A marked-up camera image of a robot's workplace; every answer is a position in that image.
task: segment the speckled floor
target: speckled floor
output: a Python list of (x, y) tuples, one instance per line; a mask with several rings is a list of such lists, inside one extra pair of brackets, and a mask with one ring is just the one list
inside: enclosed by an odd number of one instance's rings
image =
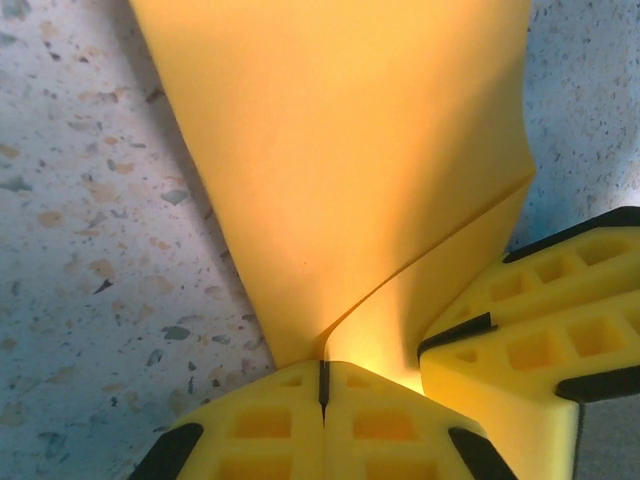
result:
[[(534, 3), (513, 245), (640, 204), (640, 5)], [(273, 367), (127, 2), (0, 5), (0, 480), (120, 480)]]

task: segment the black rubber strip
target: black rubber strip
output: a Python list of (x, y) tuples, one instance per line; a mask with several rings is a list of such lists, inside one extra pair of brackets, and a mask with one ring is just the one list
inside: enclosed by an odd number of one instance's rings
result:
[(461, 427), (450, 428), (449, 437), (474, 480), (518, 480), (486, 438)]
[(640, 227), (640, 207), (620, 207), (610, 212), (603, 213), (586, 222), (579, 223), (561, 232), (555, 233), (547, 238), (543, 238), (525, 247), (519, 248), (509, 253), (503, 263), (512, 263), (521, 260), (534, 253), (541, 252), (545, 248), (553, 247), (570, 238), (577, 237), (581, 233), (588, 232), (594, 228), (604, 227)]
[(639, 394), (640, 365), (569, 378), (556, 387), (556, 396), (576, 403), (593, 403)]
[(324, 423), (325, 412), (327, 405), (329, 404), (329, 375), (330, 375), (330, 363), (324, 360), (320, 360), (320, 378), (318, 381), (318, 402), (322, 406), (322, 423)]
[(497, 328), (497, 325), (491, 324), (491, 313), (483, 313), (471, 320), (467, 320), (455, 327), (451, 327), (444, 332), (440, 332), (433, 337), (425, 338), (420, 342), (420, 345), (418, 345), (418, 359), (420, 359), (420, 356), (424, 352), (431, 348), (440, 347), (466, 338), (493, 332)]
[(163, 434), (129, 480), (176, 480), (202, 432), (202, 425), (188, 423)]

